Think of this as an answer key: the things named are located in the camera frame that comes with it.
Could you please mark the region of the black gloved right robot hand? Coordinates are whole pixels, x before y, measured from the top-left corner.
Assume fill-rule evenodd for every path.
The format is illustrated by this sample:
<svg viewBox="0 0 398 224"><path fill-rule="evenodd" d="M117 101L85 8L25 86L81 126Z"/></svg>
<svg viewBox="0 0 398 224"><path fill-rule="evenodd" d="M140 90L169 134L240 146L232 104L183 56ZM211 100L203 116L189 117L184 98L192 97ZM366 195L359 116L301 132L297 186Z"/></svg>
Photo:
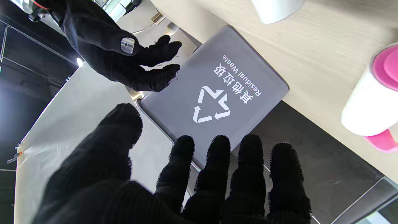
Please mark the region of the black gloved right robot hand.
<svg viewBox="0 0 398 224"><path fill-rule="evenodd" d="M182 43L163 35L155 44L143 47L130 32L91 0L43 0L39 2L53 16L72 48L97 73L135 91L160 92L165 89L180 65L155 66L171 61Z"/></svg>

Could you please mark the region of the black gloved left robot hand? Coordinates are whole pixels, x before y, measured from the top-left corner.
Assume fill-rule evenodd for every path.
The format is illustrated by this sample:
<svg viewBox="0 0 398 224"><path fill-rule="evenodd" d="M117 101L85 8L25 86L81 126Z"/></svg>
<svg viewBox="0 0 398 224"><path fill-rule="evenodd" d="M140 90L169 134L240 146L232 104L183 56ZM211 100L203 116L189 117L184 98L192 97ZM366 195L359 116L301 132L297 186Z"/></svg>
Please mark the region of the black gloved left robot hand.
<svg viewBox="0 0 398 224"><path fill-rule="evenodd" d="M195 194L183 207L195 151L181 136L154 193L131 177L128 152L143 124L130 103L118 104L50 177L34 224L309 224L310 199L297 152L289 143L273 146L272 189L266 192L262 141L255 134L240 143L238 167L226 197L231 146L216 136L197 177Z"/></svg>

